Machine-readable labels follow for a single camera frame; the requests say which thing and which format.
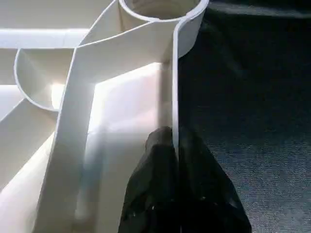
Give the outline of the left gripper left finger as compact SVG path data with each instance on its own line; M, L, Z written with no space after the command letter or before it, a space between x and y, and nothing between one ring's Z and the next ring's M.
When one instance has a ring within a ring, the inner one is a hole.
M178 233L178 165L170 127L151 132L126 188L120 233Z

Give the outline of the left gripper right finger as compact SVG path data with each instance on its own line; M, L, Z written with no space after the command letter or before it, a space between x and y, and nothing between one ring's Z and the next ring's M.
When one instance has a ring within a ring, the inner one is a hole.
M181 231L250 233L235 186L195 132L179 133Z

